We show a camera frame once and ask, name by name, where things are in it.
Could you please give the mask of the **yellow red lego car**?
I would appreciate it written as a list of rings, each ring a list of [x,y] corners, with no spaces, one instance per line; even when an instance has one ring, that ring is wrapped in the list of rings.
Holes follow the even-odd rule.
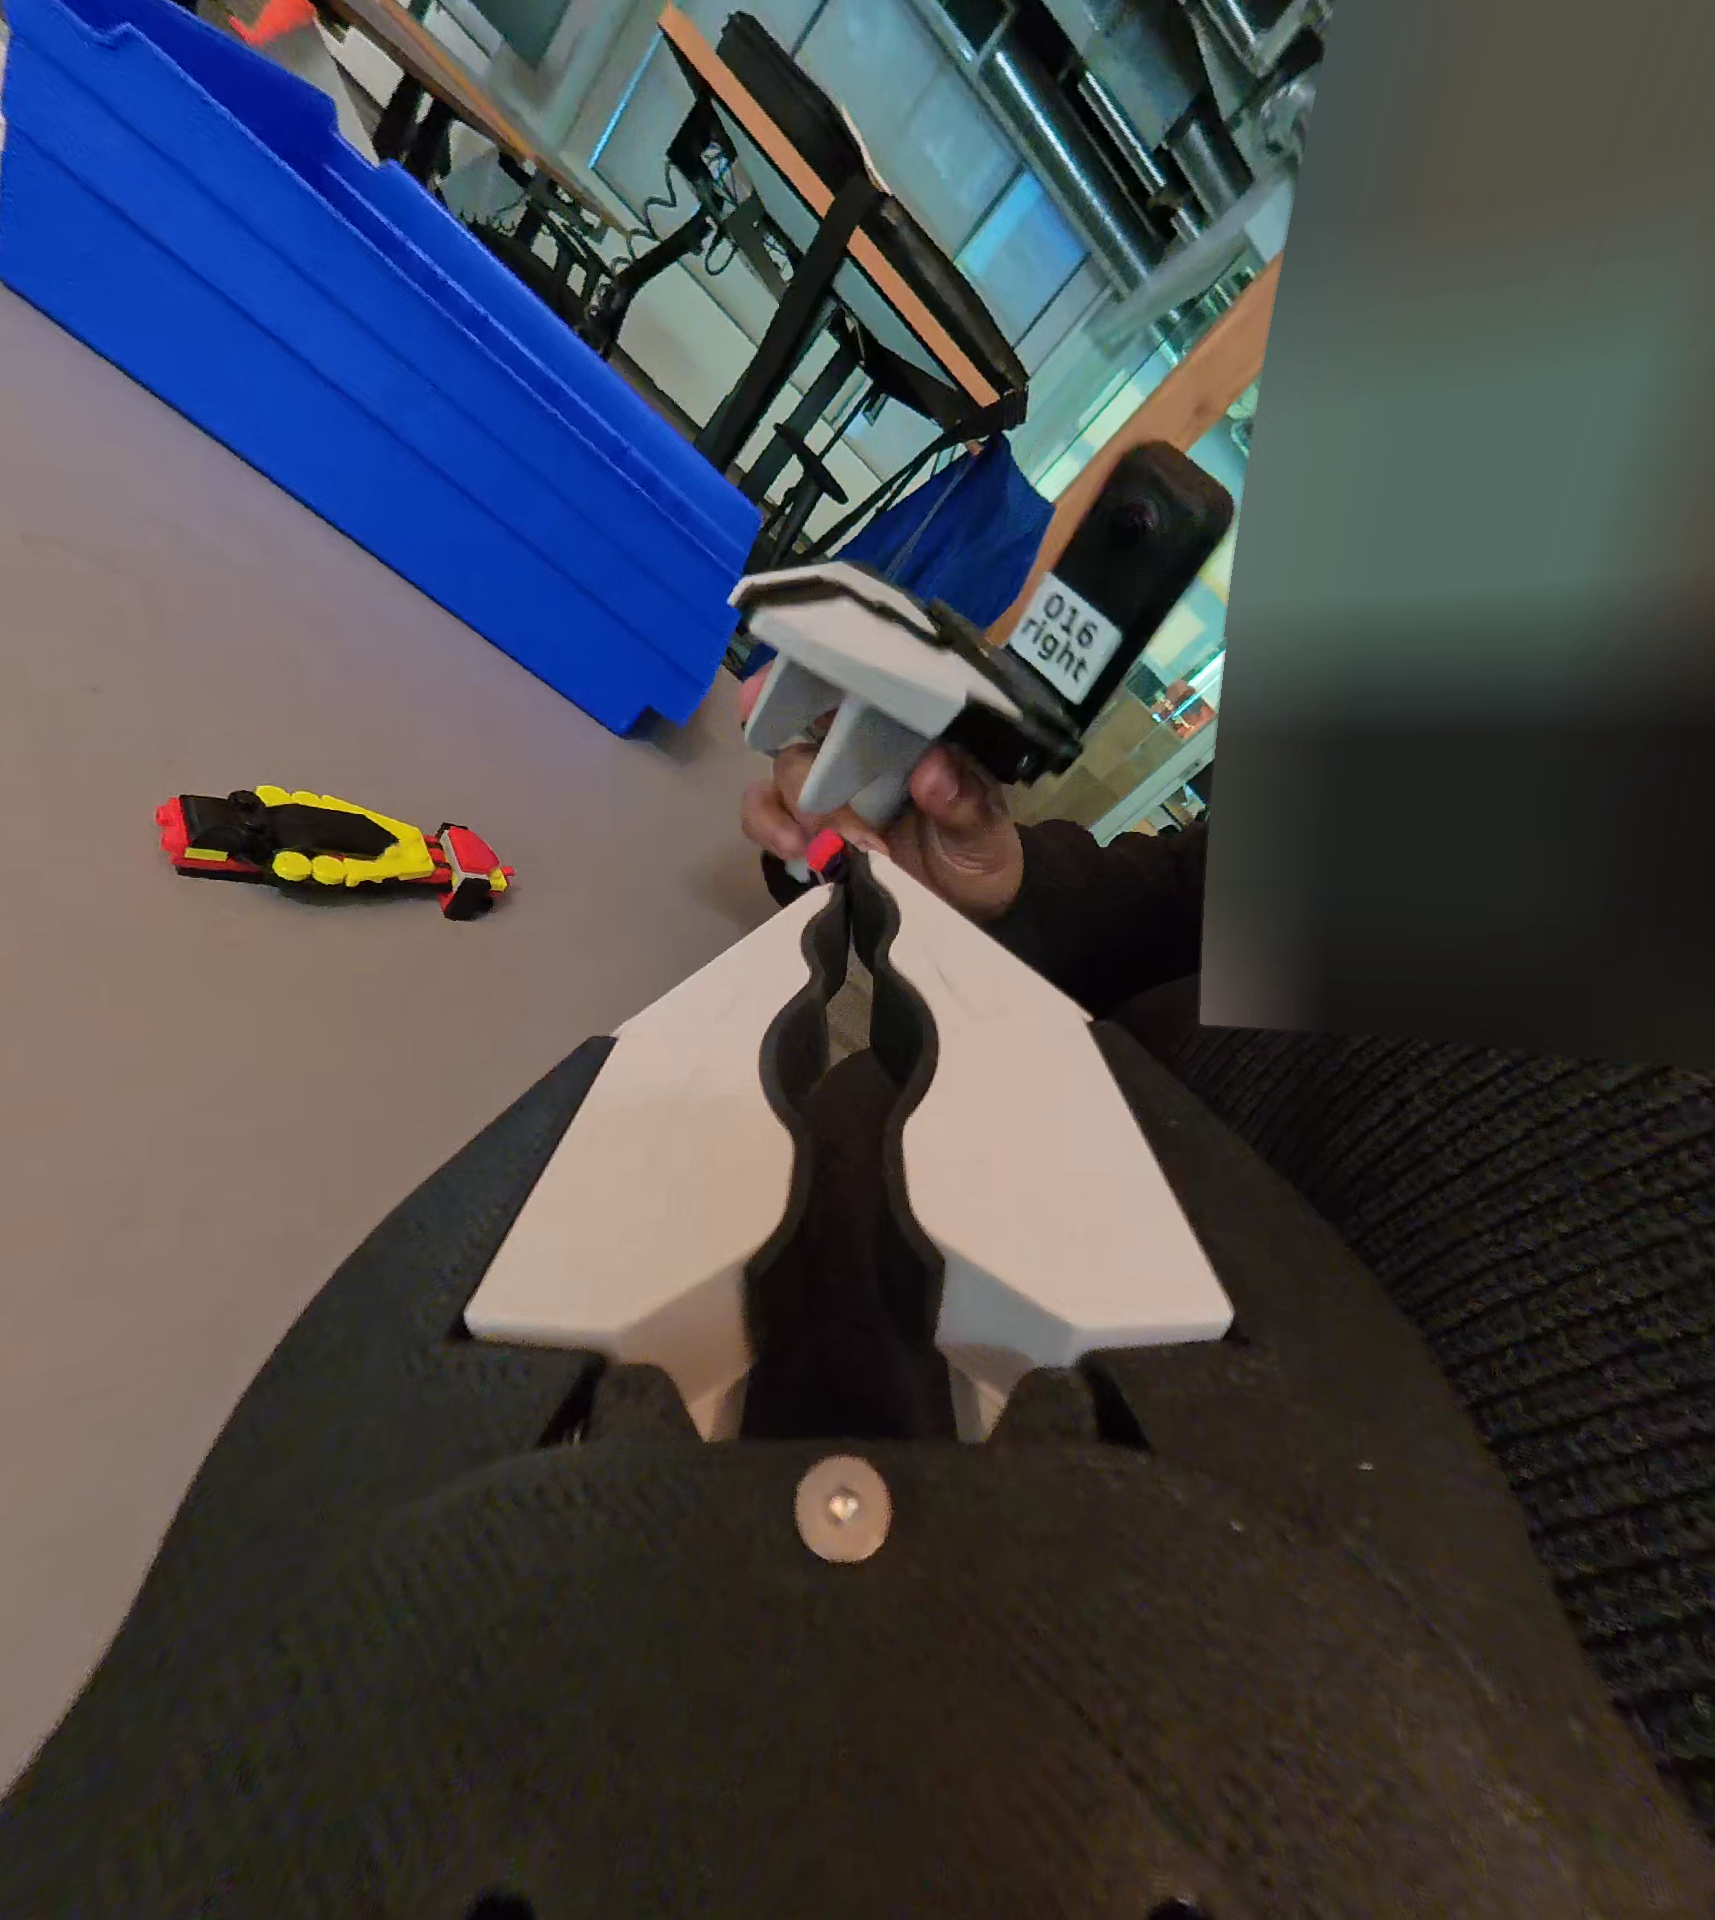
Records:
[[[178,876],[282,892],[434,898],[448,922],[487,917],[513,867],[474,828],[406,819],[332,794],[273,781],[228,794],[172,794],[155,811],[158,850]]]

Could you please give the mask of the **black office chair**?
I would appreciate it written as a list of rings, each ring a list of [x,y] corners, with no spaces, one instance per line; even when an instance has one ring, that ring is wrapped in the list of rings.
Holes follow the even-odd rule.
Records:
[[[601,248],[608,229],[571,186],[495,157],[461,224],[585,346],[609,359],[629,307],[621,270]]]

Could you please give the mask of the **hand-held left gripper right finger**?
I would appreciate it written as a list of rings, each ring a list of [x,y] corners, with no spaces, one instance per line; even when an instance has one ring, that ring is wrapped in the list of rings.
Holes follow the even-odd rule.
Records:
[[[987,1440],[1031,1372],[1223,1340],[1228,1294],[1082,1007],[888,860],[850,856],[848,898],[935,1024],[902,1173],[958,1434]]]

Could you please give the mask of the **person's right hand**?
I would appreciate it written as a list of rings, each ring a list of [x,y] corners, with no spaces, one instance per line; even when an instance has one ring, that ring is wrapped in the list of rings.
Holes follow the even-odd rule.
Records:
[[[801,794],[833,710],[812,717],[786,739],[744,791],[744,835],[781,869],[803,862],[812,841],[833,834],[845,847],[888,856],[930,892],[978,924],[1012,909],[1024,876],[1024,850],[1004,790],[953,745],[921,755],[907,798],[876,827],[852,808],[812,812]]]

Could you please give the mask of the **wooden top table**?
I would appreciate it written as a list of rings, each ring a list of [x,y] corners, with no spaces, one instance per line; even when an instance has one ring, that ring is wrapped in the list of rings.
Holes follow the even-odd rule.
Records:
[[[465,129],[537,219],[555,216],[593,241],[615,230],[619,216],[587,180],[558,162],[408,4],[315,1],[312,12],[342,46],[360,40],[395,69],[370,130],[379,160],[402,166],[439,193],[450,174],[453,130]]]

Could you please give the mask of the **wooden beam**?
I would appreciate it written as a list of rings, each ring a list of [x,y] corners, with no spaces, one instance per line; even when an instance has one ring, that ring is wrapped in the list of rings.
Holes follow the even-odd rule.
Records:
[[[1110,472],[1133,445],[1169,444],[1192,450],[1228,416],[1232,401],[1258,383],[1268,347],[1281,268],[1282,254],[1263,264],[1228,310],[1211,324],[1200,343],[1164,373],[1158,384],[1120,422],[1116,432],[1054,494],[1052,520],[1043,529],[1034,562],[1009,606],[988,625],[994,645],[1003,645],[1015,635],[1024,603],[1043,584],[1043,577],[1057,568]]]

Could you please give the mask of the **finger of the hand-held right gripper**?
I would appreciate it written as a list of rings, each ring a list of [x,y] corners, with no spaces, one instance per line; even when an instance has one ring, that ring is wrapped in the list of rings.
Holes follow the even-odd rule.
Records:
[[[966,707],[1024,720],[981,667],[862,598],[762,603],[759,641],[773,649],[759,738],[793,738],[848,701],[918,738],[940,738]]]
[[[937,649],[935,616],[859,562],[801,562],[744,577],[730,593],[744,632],[770,649]]]

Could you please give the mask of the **black frame table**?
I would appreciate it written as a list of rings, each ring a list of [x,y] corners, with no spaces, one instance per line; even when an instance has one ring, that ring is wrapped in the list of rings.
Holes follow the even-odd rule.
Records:
[[[668,166],[697,201],[652,261],[726,243],[773,268],[773,315],[697,449],[759,509],[749,569],[821,555],[893,505],[937,456],[1012,433],[1031,379],[968,276],[884,185],[848,115],[753,13],[710,43],[676,4],[656,30],[692,89]],[[811,442],[824,410],[898,404],[935,426],[852,499]]]

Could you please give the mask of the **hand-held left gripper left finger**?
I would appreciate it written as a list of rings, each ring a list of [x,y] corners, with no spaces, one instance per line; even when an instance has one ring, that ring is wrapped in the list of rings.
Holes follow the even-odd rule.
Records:
[[[811,890],[615,1031],[462,1309],[471,1337],[652,1363],[703,1440],[735,1431],[744,1278],[795,1173],[765,1040],[812,982],[807,936],[839,903]]]

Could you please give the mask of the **person's black sweater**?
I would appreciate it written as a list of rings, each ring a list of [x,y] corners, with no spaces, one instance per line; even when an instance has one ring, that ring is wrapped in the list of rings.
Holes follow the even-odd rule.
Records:
[[[1715,1841],[1715,1072],[1114,1020],[1386,1285]]]

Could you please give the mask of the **person's right forearm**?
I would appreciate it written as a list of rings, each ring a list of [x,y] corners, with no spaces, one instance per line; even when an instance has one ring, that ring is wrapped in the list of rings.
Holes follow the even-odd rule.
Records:
[[[1094,1017],[1162,1001],[1194,1020],[1211,822],[1110,843],[1040,822],[1016,841],[1020,883],[994,938]]]

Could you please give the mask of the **silver ventilation ducts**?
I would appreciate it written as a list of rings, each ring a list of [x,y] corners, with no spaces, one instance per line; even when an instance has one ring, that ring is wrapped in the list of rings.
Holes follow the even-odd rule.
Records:
[[[916,4],[1130,313],[1284,244],[1335,4]]]

